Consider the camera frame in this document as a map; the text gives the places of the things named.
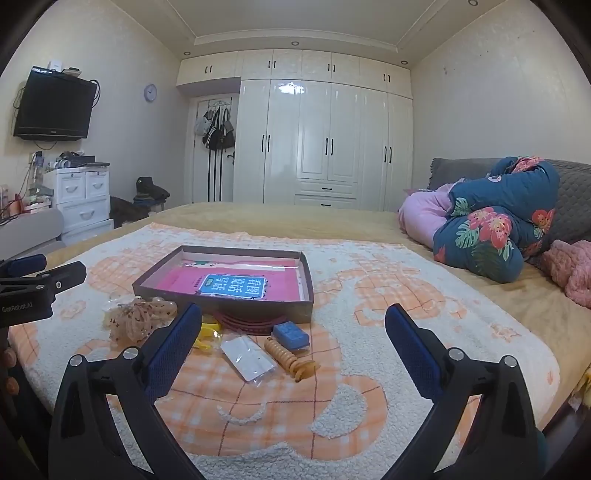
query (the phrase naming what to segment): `blue block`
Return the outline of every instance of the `blue block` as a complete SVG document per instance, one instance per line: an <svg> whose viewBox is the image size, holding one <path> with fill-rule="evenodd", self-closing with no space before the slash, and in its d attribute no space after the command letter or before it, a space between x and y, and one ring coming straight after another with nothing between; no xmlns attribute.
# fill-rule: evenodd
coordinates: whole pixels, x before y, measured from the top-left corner
<svg viewBox="0 0 591 480"><path fill-rule="evenodd" d="M275 325L273 337L288 350L299 350L310 344L309 335L293 322Z"/></svg>

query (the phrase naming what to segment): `white wall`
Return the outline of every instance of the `white wall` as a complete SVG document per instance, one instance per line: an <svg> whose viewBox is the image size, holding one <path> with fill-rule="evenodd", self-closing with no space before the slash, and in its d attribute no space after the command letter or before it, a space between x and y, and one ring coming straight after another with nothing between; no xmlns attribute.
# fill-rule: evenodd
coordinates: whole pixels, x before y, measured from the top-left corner
<svg viewBox="0 0 591 480"><path fill-rule="evenodd" d="M12 104L31 67L46 67L51 59L79 68L81 78L97 79L102 96L92 111L88 139L60 142L46 158L83 149L111 163L111 195L132 200L137 177L151 176L171 193L168 205L182 204L189 102L176 89L180 61L110 0L55 3L0 76L0 184L18 191L29 156L38 150L12 136ZM158 88L153 103L143 97L149 83Z"/></svg>
<svg viewBox="0 0 591 480"><path fill-rule="evenodd" d="M413 186L434 157L538 155L591 163L591 86L530 0L507 0L411 71Z"/></svg>

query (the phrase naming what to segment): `drawer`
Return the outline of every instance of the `drawer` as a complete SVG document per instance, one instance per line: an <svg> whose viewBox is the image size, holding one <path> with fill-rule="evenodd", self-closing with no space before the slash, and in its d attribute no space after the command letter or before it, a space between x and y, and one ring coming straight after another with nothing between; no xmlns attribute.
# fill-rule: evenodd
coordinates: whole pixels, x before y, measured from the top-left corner
<svg viewBox="0 0 591 480"><path fill-rule="evenodd" d="M109 218L111 200L109 196L98 197L94 200L61 203L57 208L64 216L64 232L102 222Z"/></svg>
<svg viewBox="0 0 591 480"><path fill-rule="evenodd" d="M357 198L357 184L298 179L295 193L355 199Z"/></svg>
<svg viewBox="0 0 591 480"><path fill-rule="evenodd" d="M71 232L64 233L61 236L61 241L63 241L66 246L69 247L70 245L82 242L82 240L88 240L89 238L100 235L101 233L109 232L113 229L113 225L113 219L108 219L104 222L93 223L91 225L72 230Z"/></svg>
<svg viewBox="0 0 591 480"><path fill-rule="evenodd" d="M75 202L86 198L84 172L56 175L55 202Z"/></svg>
<svg viewBox="0 0 591 480"><path fill-rule="evenodd" d="M313 205L317 207L342 208L350 210L355 210L357 208L357 200L355 199L312 197L308 195L296 195L294 203L296 205Z"/></svg>
<svg viewBox="0 0 591 480"><path fill-rule="evenodd" d="M86 172L86 198L102 197L109 194L109 172Z"/></svg>

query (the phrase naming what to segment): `ceiling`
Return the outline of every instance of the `ceiling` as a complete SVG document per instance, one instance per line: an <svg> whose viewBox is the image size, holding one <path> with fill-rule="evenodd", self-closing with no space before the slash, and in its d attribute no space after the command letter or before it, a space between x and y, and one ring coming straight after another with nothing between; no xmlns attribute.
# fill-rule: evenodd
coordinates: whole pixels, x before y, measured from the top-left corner
<svg viewBox="0 0 591 480"><path fill-rule="evenodd" d="M303 48L410 68L504 0L113 1L180 59Z"/></svg>

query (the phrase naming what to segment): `blue floral quilt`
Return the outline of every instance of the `blue floral quilt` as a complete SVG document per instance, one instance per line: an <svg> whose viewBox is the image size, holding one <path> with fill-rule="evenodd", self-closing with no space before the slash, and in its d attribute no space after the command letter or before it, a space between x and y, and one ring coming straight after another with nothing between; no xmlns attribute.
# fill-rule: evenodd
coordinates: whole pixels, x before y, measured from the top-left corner
<svg viewBox="0 0 591 480"><path fill-rule="evenodd" d="M499 283L515 281L550 229L558 173L538 157L507 157L487 178L456 184L433 237L435 260Z"/></svg>

